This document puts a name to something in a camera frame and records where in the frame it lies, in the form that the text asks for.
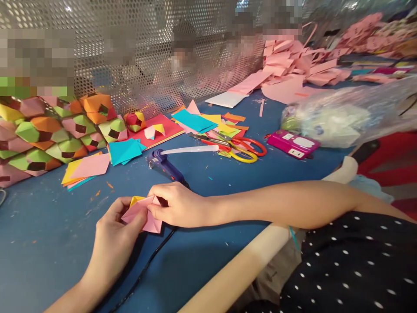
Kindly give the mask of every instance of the plastic bag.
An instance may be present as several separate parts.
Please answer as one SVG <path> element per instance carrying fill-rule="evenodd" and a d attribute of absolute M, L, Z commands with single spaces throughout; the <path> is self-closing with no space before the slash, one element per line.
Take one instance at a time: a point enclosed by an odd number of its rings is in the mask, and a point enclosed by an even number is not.
<path fill-rule="evenodd" d="M 397 106 L 417 92 L 417 76 L 376 87 L 349 87 L 310 96 L 285 108 L 281 129 L 348 148 L 392 133 L 417 129 L 417 116 L 399 117 Z"/>

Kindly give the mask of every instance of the hand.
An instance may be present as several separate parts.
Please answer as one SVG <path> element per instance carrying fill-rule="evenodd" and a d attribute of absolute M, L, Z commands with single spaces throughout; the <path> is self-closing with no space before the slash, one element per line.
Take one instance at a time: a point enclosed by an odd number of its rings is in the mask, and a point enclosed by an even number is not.
<path fill-rule="evenodd" d="M 179 182 L 155 185 L 148 196 L 159 196 L 168 201 L 169 207 L 155 204 L 148 206 L 157 220 L 180 227 L 211 225 L 212 203 L 210 198 L 199 196 Z"/>
<path fill-rule="evenodd" d="M 110 206 L 96 224 L 93 254 L 81 282 L 107 292 L 129 260 L 133 246 L 146 223 L 147 211 L 141 211 L 127 225 L 120 218 L 127 211 L 131 197 L 122 197 Z"/>

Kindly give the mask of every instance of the scissors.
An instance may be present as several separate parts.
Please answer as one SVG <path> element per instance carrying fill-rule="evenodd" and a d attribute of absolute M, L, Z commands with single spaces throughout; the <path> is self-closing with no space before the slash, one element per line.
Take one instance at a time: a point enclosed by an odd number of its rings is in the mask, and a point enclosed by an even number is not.
<path fill-rule="evenodd" d="M 220 150 L 228 152 L 232 158 L 243 163 L 255 163 L 258 160 L 258 157 L 264 156 L 267 153 L 266 148 L 260 142 L 256 140 L 243 138 L 243 137 L 231 138 L 229 136 L 220 134 L 219 132 L 216 132 L 214 130 L 213 132 L 216 135 L 218 135 L 220 138 L 222 138 L 222 140 L 213 139 L 205 135 L 194 135 L 191 133 L 189 134 L 189 136 L 199 139 L 206 144 L 210 144 L 210 145 L 217 144 Z M 255 149 L 253 149 L 250 145 L 247 144 L 247 142 L 253 143 L 254 145 L 258 146 L 262 152 L 258 152 Z M 245 149 L 242 149 L 241 147 L 238 147 L 236 145 L 242 145 Z M 243 158 L 243 157 L 236 155 L 235 153 L 233 153 L 232 149 L 236 149 L 242 152 L 249 158 Z"/>

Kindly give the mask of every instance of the yellow scissors handle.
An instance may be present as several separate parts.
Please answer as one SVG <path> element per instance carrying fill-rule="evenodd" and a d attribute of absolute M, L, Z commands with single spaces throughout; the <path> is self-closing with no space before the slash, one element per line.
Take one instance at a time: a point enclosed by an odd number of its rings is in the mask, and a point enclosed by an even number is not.
<path fill-rule="evenodd" d="M 231 142 L 229 142 L 232 145 L 232 148 L 239 150 L 240 152 L 242 152 L 243 154 L 246 154 L 247 156 L 251 157 L 251 159 L 245 159 L 242 158 L 236 154 L 234 154 L 232 151 L 229 152 L 230 156 L 232 158 L 234 158 L 237 161 L 243 162 L 243 163 L 255 163 L 258 160 L 258 156 L 250 151 L 247 151 L 245 149 L 242 149 L 240 147 L 235 146 L 234 144 L 232 144 Z"/>

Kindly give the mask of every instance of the blue table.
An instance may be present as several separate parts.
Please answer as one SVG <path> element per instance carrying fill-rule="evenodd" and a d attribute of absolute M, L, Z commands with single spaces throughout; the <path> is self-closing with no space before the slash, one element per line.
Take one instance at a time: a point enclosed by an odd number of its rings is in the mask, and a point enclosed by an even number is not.
<path fill-rule="evenodd" d="M 263 117 L 259 117 L 260 104 L 254 100 L 261 98 L 260 91 L 253 93 L 232 113 L 247 117 L 241 123 L 250 126 L 247 136 L 265 143 L 264 135 L 279 128 L 285 106 L 266 100 Z M 201 105 L 200 110 L 208 114 L 229 111 L 207 104 Z M 196 144 L 199 143 L 195 139 L 181 135 L 158 148 L 167 150 Z M 268 147 L 268 154 L 254 164 L 213 153 L 173 154 L 169 158 L 192 190 L 211 196 L 290 181 L 319 180 L 331 173 L 349 152 L 319 149 L 313 160 L 299 161 Z M 2 312 L 46 309 L 81 278 L 91 256 L 95 224 L 110 204 L 120 196 L 146 196 L 152 185 L 168 182 L 150 170 L 142 156 L 126 166 L 110 166 L 105 175 L 69 193 L 60 185 L 65 168 L 62 166 L 7 189 L 7 199 L 0 208 Z M 176 312 L 267 224 L 253 221 L 180 229 L 153 260 L 136 292 L 119 311 Z M 161 235 L 139 236 L 125 272 L 98 311 L 108 312 L 126 295 L 170 230 L 171 226 L 165 225 Z"/>

